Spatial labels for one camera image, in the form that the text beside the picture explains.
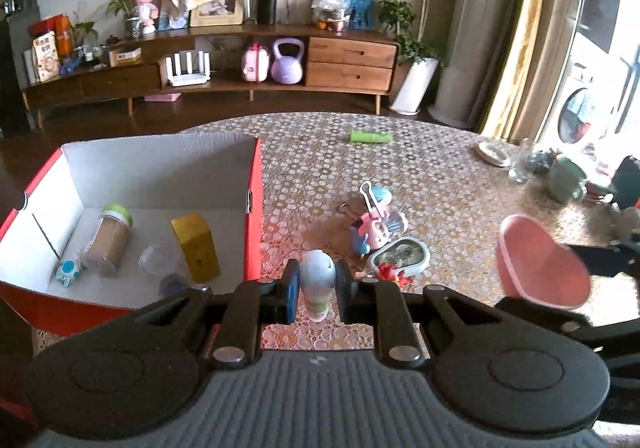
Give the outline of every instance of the open box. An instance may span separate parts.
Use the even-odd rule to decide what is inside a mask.
[[[65,144],[33,179],[27,203],[0,227],[0,297],[28,323],[70,335],[161,298],[140,253],[174,236],[171,219],[199,212],[211,230],[221,275],[214,293],[260,276],[260,141],[200,132]],[[125,206],[133,228],[116,276],[83,271],[68,288],[58,259],[92,239],[106,204]]]

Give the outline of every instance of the green mug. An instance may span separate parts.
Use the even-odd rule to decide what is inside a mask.
[[[559,155],[547,177],[547,188],[558,202],[581,201],[587,194],[587,174],[569,157]]]

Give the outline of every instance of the black cylindrical speaker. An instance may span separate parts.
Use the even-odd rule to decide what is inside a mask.
[[[255,21],[260,25],[276,23],[277,0],[256,0]]]

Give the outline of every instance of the dark wooden floor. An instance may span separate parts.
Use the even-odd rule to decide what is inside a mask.
[[[176,102],[137,99],[133,116],[126,101],[85,104],[52,110],[43,132],[0,140],[0,166],[18,190],[23,190],[53,151],[66,142],[130,135],[175,133],[199,124],[259,113],[331,111],[374,113],[372,95],[327,92],[247,92],[183,95]],[[383,108],[384,115],[393,115]]]

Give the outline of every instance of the floral tablecloth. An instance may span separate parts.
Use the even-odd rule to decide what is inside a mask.
[[[386,145],[351,144],[352,130],[390,131]],[[393,194],[392,206],[404,211],[408,235],[430,248],[431,263],[404,288],[447,285],[486,304],[503,296],[495,269],[494,244],[502,220],[527,213],[543,222],[554,238],[567,243],[604,244],[610,220],[601,206],[550,200],[536,180],[516,185],[507,172],[476,157],[473,133],[434,124],[369,115],[276,113],[209,123],[188,131],[242,131],[262,140],[264,216],[263,275],[280,277],[289,258],[322,249],[334,259],[363,262],[351,252],[350,219],[337,211],[359,202],[357,190],[370,179]],[[592,280],[592,296],[580,309],[594,324],[638,317],[634,281],[624,275]],[[293,325],[272,325],[265,348],[371,348],[372,329],[344,325],[337,305],[321,323],[310,321],[301,304]],[[36,332],[37,347],[55,341]]]

